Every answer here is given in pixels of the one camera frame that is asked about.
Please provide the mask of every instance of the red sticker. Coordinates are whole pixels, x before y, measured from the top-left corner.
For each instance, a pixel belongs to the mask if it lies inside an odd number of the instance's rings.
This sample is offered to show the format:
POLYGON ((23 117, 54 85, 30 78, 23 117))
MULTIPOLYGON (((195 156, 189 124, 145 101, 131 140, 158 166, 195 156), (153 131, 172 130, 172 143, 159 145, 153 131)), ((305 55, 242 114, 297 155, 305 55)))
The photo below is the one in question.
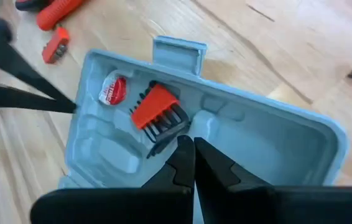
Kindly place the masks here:
POLYGON ((109 105, 117 105, 126 96, 126 79, 119 77, 106 89, 106 101, 109 105))

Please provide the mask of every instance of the case latch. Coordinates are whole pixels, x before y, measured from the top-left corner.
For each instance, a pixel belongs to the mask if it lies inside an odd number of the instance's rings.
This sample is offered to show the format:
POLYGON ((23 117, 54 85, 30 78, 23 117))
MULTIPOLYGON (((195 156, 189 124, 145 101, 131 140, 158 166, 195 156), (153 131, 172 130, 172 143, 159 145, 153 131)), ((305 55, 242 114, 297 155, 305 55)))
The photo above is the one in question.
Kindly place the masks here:
POLYGON ((207 46, 204 43, 158 36, 153 44, 155 64, 200 76, 207 46))

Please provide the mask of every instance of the wooden surface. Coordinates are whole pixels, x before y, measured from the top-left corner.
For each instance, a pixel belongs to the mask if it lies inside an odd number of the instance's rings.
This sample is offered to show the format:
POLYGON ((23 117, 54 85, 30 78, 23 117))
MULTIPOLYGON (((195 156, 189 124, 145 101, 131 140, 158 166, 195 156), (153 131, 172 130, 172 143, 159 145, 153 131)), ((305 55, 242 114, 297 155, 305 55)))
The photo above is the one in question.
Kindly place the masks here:
MULTIPOLYGON (((91 48, 151 61, 157 35, 206 42, 205 78, 339 121, 351 149, 337 184, 352 185, 352 0, 90 0, 62 22, 72 41, 57 65, 42 60, 51 33, 34 14, 3 1, 0 16, 20 53, 73 99, 91 48)), ((37 92, 2 71, 0 82, 37 92)), ((67 173, 70 118, 0 109, 0 223, 28 223, 32 203, 67 173)))

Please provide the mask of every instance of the light blue plastic case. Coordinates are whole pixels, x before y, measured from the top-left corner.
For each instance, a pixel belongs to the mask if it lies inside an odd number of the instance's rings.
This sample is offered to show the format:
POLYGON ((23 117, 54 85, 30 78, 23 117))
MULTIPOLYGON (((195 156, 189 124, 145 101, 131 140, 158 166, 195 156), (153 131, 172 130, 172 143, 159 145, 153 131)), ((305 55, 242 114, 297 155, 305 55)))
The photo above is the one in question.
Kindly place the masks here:
POLYGON ((329 185, 348 150, 344 130, 330 118, 200 77, 206 45, 160 36, 154 63, 103 50, 88 53, 67 142, 70 173, 60 188, 140 187, 176 149, 146 159, 153 144, 131 121, 130 108, 151 80, 163 83, 190 117, 187 135, 203 137, 273 185, 329 185), (98 101, 110 73, 127 79, 126 99, 98 101))

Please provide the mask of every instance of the orange plastic holder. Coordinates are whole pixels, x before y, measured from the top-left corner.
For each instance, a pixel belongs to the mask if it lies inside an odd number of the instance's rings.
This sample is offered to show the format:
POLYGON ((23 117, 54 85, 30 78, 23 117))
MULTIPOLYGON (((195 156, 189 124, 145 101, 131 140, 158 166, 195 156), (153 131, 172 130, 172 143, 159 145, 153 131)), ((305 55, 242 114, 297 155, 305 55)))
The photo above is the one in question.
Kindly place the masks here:
POLYGON ((170 109, 178 99, 160 84, 156 84, 132 114, 132 121, 137 128, 143 129, 158 115, 170 109))
POLYGON ((52 36, 52 39, 47 43, 47 46, 42 51, 42 56, 45 63, 54 63, 62 56, 64 52, 58 52, 61 45, 67 46, 70 41, 68 31, 63 27, 58 27, 52 36))

